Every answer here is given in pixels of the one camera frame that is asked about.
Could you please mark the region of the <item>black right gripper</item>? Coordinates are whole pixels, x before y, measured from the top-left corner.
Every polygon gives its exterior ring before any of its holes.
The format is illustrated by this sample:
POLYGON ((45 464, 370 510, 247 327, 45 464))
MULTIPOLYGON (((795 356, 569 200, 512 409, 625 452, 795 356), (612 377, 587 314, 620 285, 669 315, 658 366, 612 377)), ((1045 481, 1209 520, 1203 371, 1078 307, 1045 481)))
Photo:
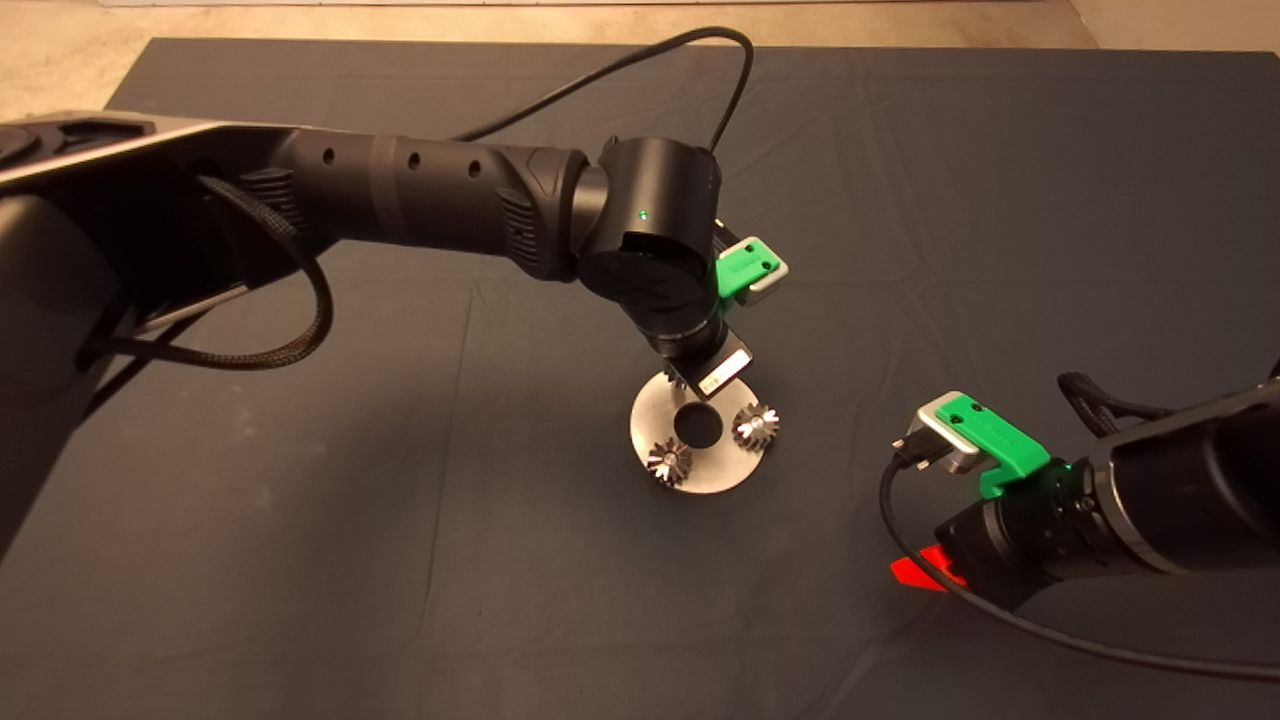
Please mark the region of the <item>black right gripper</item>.
MULTIPOLYGON (((1051 585, 1111 573, 1111 541, 1100 529, 1091 471, 1043 470, 982 498, 934 529, 938 544, 923 561, 956 585, 1005 610, 1015 610, 1051 585)), ((905 587, 946 588, 910 557, 890 564, 905 587)))

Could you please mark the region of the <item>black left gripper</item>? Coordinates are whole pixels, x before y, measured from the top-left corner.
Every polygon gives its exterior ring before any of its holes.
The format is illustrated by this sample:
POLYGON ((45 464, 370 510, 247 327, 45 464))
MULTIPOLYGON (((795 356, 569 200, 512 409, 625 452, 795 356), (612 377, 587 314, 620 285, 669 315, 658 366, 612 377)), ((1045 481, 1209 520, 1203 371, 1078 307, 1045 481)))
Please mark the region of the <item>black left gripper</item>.
POLYGON ((737 379, 754 361, 754 352, 726 320, 678 338, 660 338, 660 375, 676 389, 709 401, 737 379))

